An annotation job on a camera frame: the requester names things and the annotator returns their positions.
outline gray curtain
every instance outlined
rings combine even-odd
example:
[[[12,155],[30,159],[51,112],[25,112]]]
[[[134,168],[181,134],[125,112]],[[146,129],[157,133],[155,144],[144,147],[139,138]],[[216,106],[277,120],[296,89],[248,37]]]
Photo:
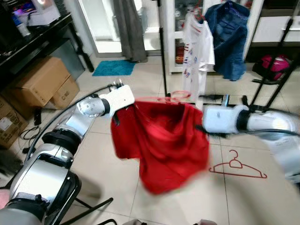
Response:
[[[118,21],[122,53],[132,61],[146,61],[143,29],[134,0],[113,0]]]

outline tile floor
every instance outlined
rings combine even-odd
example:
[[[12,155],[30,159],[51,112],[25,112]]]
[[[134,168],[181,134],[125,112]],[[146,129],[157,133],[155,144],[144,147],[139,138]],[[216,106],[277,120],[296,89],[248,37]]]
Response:
[[[101,60],[92,57],[95,66]],[[92,73],[85,71],[77,80],[81,90],[77,98],[116,78],[93,77]],[[206,92],[230,94],[231,104],[239,103],[242,95],[248,95],[251,100],[258,86],[250,82],[253,78],[257,78],[257,75],[247,71],[240,81],[230,82],[212,73],[207,77]],[[160,57],[149,57],[147,63],[136,64],[132,75],[121,79],[130,85],[136,98],[163,96]],[[167,76],[167,81],[169,91],[181,89],[180,75]],[[299,113],[299,86],[300,71],[297,70],[272,107]],[[275,86],[265,86],[257,104],[266,104],[274,89]],[[42,125],[55,113],[44,111]],[[267,146],[248,135],[228,139],[211,138],[210,143],[210,170],[215,172],[199,174],[179,190],[153,196],[139,181],[138,162],[116,158],[110,136],[110,121],[97,118],[81,144],[71,169],[82,179],[80,199],[91,205],[109,197],[113,197],[114,201],[75,224],[96,225],[109,218],[115,219],[120,225],[133,218],[149,225],[192,225],[201,219],[215,221],[218,225],[299,224],[300,195],[285,181]],[[20,149],[26,145],[27,142],[19,140],[11,150],[24,159]],[[237,161],[232,163],[236,167],[243,164],[246,170],[241,172],[238,168],[229,167],[229,161],[235,157]],[[85,210],[75,202],[64,220]]]

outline blue jacket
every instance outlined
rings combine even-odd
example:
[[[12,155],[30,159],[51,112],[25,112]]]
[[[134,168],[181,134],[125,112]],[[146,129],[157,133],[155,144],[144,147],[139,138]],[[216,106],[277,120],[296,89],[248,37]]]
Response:
[[[214,5],[205,14],[214,38],[214,69],[231,81],[240,79],[246,71],[243,52],[249,14],[249,9],[231,1]]]

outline blue rug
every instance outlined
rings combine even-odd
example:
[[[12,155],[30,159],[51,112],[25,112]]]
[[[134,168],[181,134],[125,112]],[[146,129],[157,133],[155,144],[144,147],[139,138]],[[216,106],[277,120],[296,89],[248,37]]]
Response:
[[[135,62],[126,60],[102,61],[93,76],[128,76],[131,75]]]

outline white t-shirt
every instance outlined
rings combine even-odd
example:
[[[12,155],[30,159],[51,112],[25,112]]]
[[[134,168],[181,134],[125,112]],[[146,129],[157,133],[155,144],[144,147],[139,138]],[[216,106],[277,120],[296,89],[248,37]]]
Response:
[[[202,109],[203,102],[198,96],[205,93],[207,70],[215,64],[213,37],[207,21],[200,24],[193,13],[187,13],[183,41],[183,89],[191,92],[190,100]]]

